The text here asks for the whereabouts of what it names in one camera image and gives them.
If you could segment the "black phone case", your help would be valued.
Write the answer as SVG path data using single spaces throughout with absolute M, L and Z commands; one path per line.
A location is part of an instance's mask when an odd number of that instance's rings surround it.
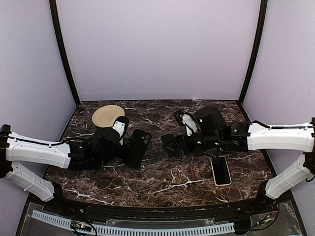
M 129 154 L 127 165 L 133 169 L 139 169 L 143 158 L 148 149 L 152 136 L 145 131 L 136 129 L 131 136 L 131 143 L 129 145 Z

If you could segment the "smartphone with silver edge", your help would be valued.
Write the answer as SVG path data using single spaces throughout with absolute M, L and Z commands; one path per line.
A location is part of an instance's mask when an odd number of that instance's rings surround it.
M 180 144 L 177 142 L 174 134 L 166 134 L 161 136 L 162 148 L 166 152 L 168 158 L 180 158 L 183 156 Z

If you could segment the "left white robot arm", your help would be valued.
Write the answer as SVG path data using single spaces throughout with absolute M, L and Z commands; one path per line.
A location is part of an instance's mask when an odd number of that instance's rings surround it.
M 95 170 L 115 158 L 133 169 L 139 168 L 143 153 L 136 147 L 134 132 L 128 142 L 123 141 L 124 131 L 116 127 L 97 130 L 85 139 L 76 137 L 59 143 L 27 139 L 11 132 L 10 125 L 0 128 L 0 176 L 22 187 L 50 206 L 58 214 L 69 211 L 69 202 L 63 199 L 62 188 L 37 176 L 21 162 L 34 162 L 74 171 Z

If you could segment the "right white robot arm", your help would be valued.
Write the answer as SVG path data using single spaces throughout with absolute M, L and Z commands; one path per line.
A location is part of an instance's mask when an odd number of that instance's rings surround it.
M 217 148 L 225 152 L 262 149 L 299 150 L 298 159 L 279 175 L 262 183 L 251 203 L 255 213 L 262 213 L 284 192 L 315 177 L 315 122 L 294 125 L 266 125 L 257 120 L 227 125 L 218 107 L 204 107 L 194 115 L 178 110 L 174 117 L 184 134 L 161 137 L 168 157 L 199 156 Z

